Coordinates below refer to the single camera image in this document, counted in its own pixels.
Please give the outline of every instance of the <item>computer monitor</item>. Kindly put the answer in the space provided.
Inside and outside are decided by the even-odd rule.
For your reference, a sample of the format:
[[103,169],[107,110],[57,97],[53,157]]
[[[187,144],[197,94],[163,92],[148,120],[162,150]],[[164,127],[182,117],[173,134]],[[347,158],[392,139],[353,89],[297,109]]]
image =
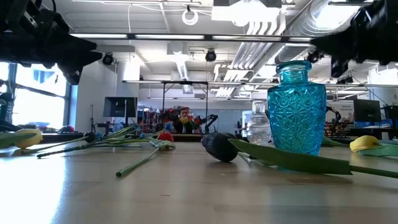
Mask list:
[[135,118],[137,110],[136,97],[106,97],[104,103],[105,117]]
[[377,100],[354,100],[354,120],[360,122],[380,122],[380,102]]

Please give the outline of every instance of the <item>wooden table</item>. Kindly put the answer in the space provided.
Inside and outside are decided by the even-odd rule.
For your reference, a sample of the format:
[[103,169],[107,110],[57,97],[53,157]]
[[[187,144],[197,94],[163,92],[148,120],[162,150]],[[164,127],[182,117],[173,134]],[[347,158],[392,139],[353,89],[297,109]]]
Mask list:
[[[312,175],[217,162],[177,143],[121,179],[141,149],[89,149],[36,159],[0,151],[0,223],[398,223],[398,180]],[[397,170],[398,159],[323,148],[322,156]]]

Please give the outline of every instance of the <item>clear glass bottle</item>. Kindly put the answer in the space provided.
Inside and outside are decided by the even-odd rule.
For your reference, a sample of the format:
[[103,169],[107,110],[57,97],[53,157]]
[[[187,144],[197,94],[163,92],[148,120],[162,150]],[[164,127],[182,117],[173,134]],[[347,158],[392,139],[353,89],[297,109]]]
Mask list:
[[268,89],[272,136],[279,149],[318,155],[326,115],[326,88],[308,81],[308,61],[277,66],[280,85]]
[[266,116],[266,103],[253,101],[252,115],[248,122],[248,140],[250,143],[267,145],[271,139],[271,128]]

